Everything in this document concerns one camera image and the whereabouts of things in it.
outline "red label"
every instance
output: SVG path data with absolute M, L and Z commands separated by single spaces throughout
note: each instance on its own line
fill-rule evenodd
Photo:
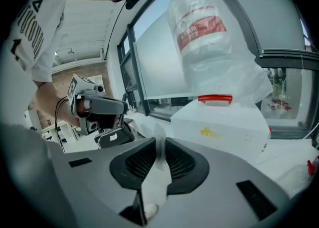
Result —
M 185 17 L 188 17 L 189 15 L 193 14 L 194 12 L 198 12 L 198 11 L 200 11 L 200 10 L 213 9 L 213 8 L 214 8 L 213 6 L 206 6 L 206 7 L 199 7 L 199 8 L 196 8 L 196 9 L 191 10 L 190 12 L 186 13 L 186 14 L 177 22 L 174 31 L 176 31 L 176 28 L 177 28 L 178 24 L 179 24 Z
M 222 31 L 227 31 L 227 29 L 219 16 L 209 16 L 200 19 L 192 23 L 178 36 L 177 43 L 179 50 L 181 52 L 190 42 L 202 36 Z

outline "red object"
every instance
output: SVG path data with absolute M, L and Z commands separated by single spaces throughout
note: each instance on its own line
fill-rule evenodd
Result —
M 225 101 L 231 104 L 233 97 L 231 95 L 202 95 L 198 96 L 198 101 L 203 103 L 208 101 Z
M 212 8 L 214 8 L 214 7 L 213 7 L 213 6 L 199 7 L 199 8 L 193 9 L 193 10 L 191 10 L 190 12 L 186 13 L 186 14 L 177 22 L 174 31 L 176 31 L 176 28 L 177 28 L 178 24 L 179 24 L 185 17 L 188 17 L 189 15 L 193 14 L 193 13 L 196 12 L 196 11 L 205 10 L 205 9 L 212 9 Z
M 219 16 L 209 16 L 192 23 L 178 38 L 177 43 L 180 52 L 190 42 L 208 34 L 227 31 Z
M 313 176 L 315 174 L 315 171 L 316 171 L 315 166 L 310 162 L 310 160 L 307 161 L 307 166 L 308 166 L 309 176 Z
M 276 104 L 282 104 L 283 108 L 287 111 L 291 110 L 292 108 L 289 106 L 289 103 L 287 102 L 282 102 L 281 100 L 274 100 L 272 99 L 273 103 L 276 103 Z M 271 106 L 271 109 L 272 110 L 276 110 L 276 107 L 275 106 Z

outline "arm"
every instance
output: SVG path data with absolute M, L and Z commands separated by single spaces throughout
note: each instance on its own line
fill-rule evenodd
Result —
M 38 90 L 35 94 L 36 102 L 44 112 L 54 117 L 56 105 L 64 96 L 58 93 L 52 82 L 34 82 L 38 86 Z M 78 106 L 77 111 L 79 114 L 84 112 L 84 104 Z M 80 127 L 79 119 L 75 118 L 71 114 L 71 109 L 69 107 L 68 101 L 61 106 L 60 112 L 58 114 L 58 119 L 64 120 L 74 126 Z

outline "window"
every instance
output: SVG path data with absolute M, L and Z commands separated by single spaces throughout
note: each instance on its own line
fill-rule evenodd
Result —
M 130 57 L 122 65 L 122 74 L 126 88 L 136 85 L 132 59 Z
M 310 129 L 308 114 L 313 95 L 314 71 L 266 68 L 273 92 L 262 100 L 268 125 Z
M 133 26 L 128 25 L 128 38 L 119 52 L 124 56 L 120 62 L 132 106 L 167 121 L 196 98 L 184 81 L 167 22 L 170 1 L 147 1 L 149 7 L 134 19 Z M 319 55 L 308 41 L 297 7 L 292 0 L 223 1 L 273 86 L 273 92 L 257 105 L 273 129 L 272 135 L 303 138 L 319 121 Z M 130 53 L 129 43 L 133 44 Z
M 262 49 L 305 49 L 299 14 L 292 0 L 238 0 Z
M 180 97 L 148 100 L 148 103 L 151 112 L 172 116 L 193 100 L 195 97 Z
M 135 40 L 141 37 L 146 29 L 166 12 L 171 0 L 155 0 L 134 25 Z
M 130 45 L 129 45 L 129 38 L 126 37 L 126 39 L 124 40 L 124 51 L 125 54 L 127 54 L 130 50 Z

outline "black cable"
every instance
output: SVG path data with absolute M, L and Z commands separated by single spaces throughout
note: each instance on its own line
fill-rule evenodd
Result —
M 108 47 L 107 47 L 107 49 L 106 49 L 106 55 L 107 55 L 107 53 L 108 53 L 108 51 L 109 51 L 110 41 L 111 41 L 112 33 L 113 33 L 114 28 L 115 28 L 116 22 L 118 21 L 119 16 L 120 16 L 120 14 L 121 14 L 121 12 L 122 12 L 122 10 L 123 10 L 123 8 L 124 8 L 126 2 L 127 2 L 127 0 L 123 3 L 123 6 L 122 6 L 122 8 L 121 8 L 121 10 L 120 10 L 120 13 L 119 13 L 118 16 L 116 17 L 115 23 L 113 24 L 113 28 L 112 28 L 112 31 L 111 31 L 111 35 L 110 35 L 110 38 L 109 38 L 109 41 L 108 41 Z
M 58 139 L 59 139 L 59 143 L 60 143 L 61 148 L 62 148 L 62 150 L 63 150 L 63 153 L 65 153 L 65 149 L 64 149 L 62 140 L 61 140 L 61 138 L 60 138 L 60 135 L 59 135 L 59 133 L 58 133 L 58 131 L 57 131 L 57 120 L 58 120 L 57 117 L 58 117 L 58 114 L 59 114 L 59 112 L 60 112 L 61 107 L 62 107 L 63 104 L 65 104 L 67 101 L 68 101 L 68 100 L 63 100 L 63 101 L 62 101 L 62 103 L 60 104 L 60 106 L 58 107 L 58 109 L 57 109 L 57 111 L 56 111 L 56 117 L 55 117 L 55 130 L 56 130 L 56 133 L 57 133 L 57 136 L 58 136 Z
M 66 97 L 63 97 L 62 99 L 60 99 L 60 100 L 58 101 L 58 103 L 56 104 L 56 107 L 55 107 L 55 114 L 54 114 L 55 131 L 56 131 L 56 134 L 57 134 L 57 136 L 58 136 L 59 143 L 60 143 L 60 145 L 61 145 L 61 148 L 62 148 L 62 150 L 63 150 L 63 153 L 65 153 L 65 150 L 64 150 L 64 146 L 63 146 L 63 144 L 62 144 L 60 135 L 59 135 L 59 133 L 58 133 L 57 117 L 58 117 L 60 108 L 63 106 L 64 103 L 66 103 L 66 102 L 68 101 L 68 100 L 65 99 L 65 98 L 67 98 L 67 96 L 66 96 Z

